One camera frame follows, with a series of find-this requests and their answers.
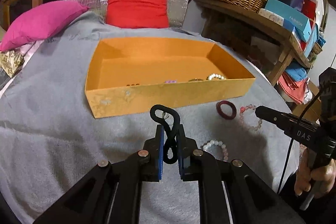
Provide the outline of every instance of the blue gripper pad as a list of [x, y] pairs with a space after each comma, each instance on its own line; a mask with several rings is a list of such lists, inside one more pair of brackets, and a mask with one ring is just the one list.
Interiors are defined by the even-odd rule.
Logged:
[[163, 142], [164, 142], [164, 134], [165, 131], [163, 127], [161, 128], [161, 134], [160, 134], [160, 147], [159, 147], [159, 159], [157, 161], [157, 168], [158, 168], [158, 177], [159, 180], [162, 179], [162, 171], [163, 171]]

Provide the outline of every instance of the human hand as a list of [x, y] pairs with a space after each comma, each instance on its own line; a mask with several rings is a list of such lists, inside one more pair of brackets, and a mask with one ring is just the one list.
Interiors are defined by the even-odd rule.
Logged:
[[315, 198], [320, 198], [333, 188], [335, 183], [336, 165], [335, 160], [331, 160], [330, 164], [310, 171], [308, 167], [308, 149], [303, 152], [299, 168], [296, 171], [296, 181], [294, 191], [297, 195], [301, 195], [303, 191], [309, 192], [311, 185], [310, 180], [323, 181], [320, 190], [315, 194]]

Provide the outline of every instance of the dark red bangle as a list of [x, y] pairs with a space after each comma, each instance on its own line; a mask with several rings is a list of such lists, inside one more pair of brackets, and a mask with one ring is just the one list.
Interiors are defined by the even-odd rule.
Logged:
[[[226, 115], [226, 114], [222, 111], [222, 109], [221, 109], [221, 105], [228, 105], [228, 106], [230, 106], [231, 109], [232, 109], [232, 115], [231, 115], [231, 116]], [[222, 116], [224, 119], [226, 119], [226, 120], [233, 120], [233, 119], [236, 117], [236, 115], [237, 115], [237, 109], [236, 109], [236, 106], [235, 106], [233, 103], [229, 102], [229, 101], [220, 101], [220, 102], [218, 102], [218, 103], [216, 104], [216, 109], [217, 109], [218, 114], [221, 115], [221, 116]]]

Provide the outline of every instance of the red cushion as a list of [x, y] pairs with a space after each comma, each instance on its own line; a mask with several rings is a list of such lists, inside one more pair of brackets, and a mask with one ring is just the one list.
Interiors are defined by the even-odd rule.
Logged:
[[108, 0], [106, 23], [120, 28], [167, 28], [167, 0]]

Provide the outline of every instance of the pink pillow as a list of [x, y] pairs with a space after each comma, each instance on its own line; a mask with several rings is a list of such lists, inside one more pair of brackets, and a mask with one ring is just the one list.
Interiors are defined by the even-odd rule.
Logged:
[[14, 20], [2, 38], [0, 51], [52, 37], [88, 9], [74, 0], [58, 0], [37, 6]]

